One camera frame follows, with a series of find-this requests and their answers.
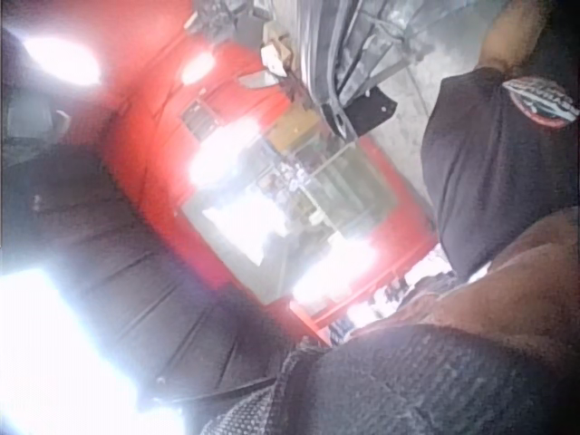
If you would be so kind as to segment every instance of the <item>gray fabric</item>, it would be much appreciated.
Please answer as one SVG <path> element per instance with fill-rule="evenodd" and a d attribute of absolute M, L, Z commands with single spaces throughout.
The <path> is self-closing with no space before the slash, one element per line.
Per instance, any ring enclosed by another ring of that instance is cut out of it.
<path fill-rule="evenodd" d="M 371 333 L 335 350 L 300 346 L 272 387 L 203 435 L 550 433 L 557 382 L 543 365 L 428 325 Z"/>

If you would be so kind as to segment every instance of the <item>window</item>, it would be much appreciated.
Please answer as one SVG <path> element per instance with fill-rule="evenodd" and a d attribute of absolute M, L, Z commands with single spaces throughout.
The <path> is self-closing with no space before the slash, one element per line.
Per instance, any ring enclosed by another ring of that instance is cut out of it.
<path fill-rule="evenodd" d="M 206 139 L 217 127 L 218 122 L 212 114 L 197 101 L 181 115 L 191 134 L 200 142 Z"/>

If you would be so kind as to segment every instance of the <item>person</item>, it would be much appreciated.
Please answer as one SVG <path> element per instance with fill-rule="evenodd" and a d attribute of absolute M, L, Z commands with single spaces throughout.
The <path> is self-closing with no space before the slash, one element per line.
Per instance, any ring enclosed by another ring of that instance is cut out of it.
<path fill-rule="evenodd" d="M 559 86 L 510 95 L 529 82 L 503 85 L 546 14 L 539 0 L 513 0 L 478 68 L 441 85 L 425 135 L 441 242 L 464 277 L 486 263 L 488 273 L 411 301 L 339 347 L 301 343 L 203 435 L 580 433 L 577 179 L 563 159 L 571 121 L 529 100 L 574 113 Z"/>

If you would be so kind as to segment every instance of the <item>embroidered patch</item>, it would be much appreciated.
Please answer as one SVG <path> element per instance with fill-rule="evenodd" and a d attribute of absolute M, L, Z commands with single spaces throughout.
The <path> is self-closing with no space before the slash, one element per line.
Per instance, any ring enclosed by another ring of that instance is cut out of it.
<path fill-rule="evenodd" d="M 538 124 L 561 129 L 574 122 L 580 111 L 556 82 L 539 77 L 522 77 L 503 83 L 516 106 Z"/>

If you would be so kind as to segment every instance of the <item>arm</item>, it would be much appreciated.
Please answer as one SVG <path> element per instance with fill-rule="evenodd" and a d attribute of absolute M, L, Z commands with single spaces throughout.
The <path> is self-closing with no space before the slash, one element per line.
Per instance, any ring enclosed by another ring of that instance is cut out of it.
<path fill-rule="evenodd" d="M 550 9 L 548 0 L 512 0 L 489 29 L 477 67 L 509 73 L 520 66 L 534 51 Z"/>

